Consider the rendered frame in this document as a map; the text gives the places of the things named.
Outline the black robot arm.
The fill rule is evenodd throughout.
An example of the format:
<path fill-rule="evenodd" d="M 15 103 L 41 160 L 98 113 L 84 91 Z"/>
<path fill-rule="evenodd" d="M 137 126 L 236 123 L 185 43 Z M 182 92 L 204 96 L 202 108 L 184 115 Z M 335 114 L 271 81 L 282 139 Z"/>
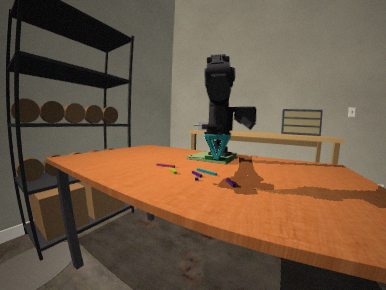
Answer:
<path fill-rule="evenodd" d="M 231 93 L 233 82 L 235 81 L 235 68 L 231 67 L 230 71 L 229 56 L 226 56 L 226 54 L 217 56 L 222 56 L 225 62 L 223 62 L 223 58 L 215 58 L 211 55 L 210 57 L 207 57 L 207 73 L 205 68 L 205 86 L 207 88 L 208 97 L 210 96 L 209 106 L 226 105 L 216 106 L 215 124 L 233 126 L 234 115 L 234 120 L 240 124 L 242 123 L 251 130 L 256 124 L 256 107 L 229 107 L 229 95 Z M 216 62 L 212 62 L 213 60 L 216 60 Z M 212 80 L 212 82 L 208 84 L 210 80 Z M 233 112 L 235 112 L 235 114 L 233 114 Z"/>

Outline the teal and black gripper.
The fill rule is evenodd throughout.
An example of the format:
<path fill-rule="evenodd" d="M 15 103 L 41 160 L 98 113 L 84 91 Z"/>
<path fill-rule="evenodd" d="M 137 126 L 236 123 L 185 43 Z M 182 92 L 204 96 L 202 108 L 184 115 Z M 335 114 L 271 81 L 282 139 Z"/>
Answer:
<path fill-rule="evenodd" d="M 222 155 L 222 153 L 223 153 L 223 151 L 224 151 L 228 141 L 231 138 L 230 131 L 232 131 L 232 126 L 228 126 L 228 125 L 215 125 L 215 110 L 216 110 L 216 106 L 218 106 L 218 105 L 214 105 L 214 106 L 210 106 L 209 107 L 209 124 L 202 124 L 202 129 L 207 129 L 208 128 L 207 131 L 204 132 L 204 137 L 205 137 L 205 139 L 207 141 L 207 144 L 208 144 L 208 146 L 209 146 L 209 148 L 211 150 L 213 158 L 218 160 L 221 157 L 220 155 Z M 221 140 L 221 144 L 220 144 L 218 153 L 216 151 L 216 146 L 215 146 L 214 139 Z"/>

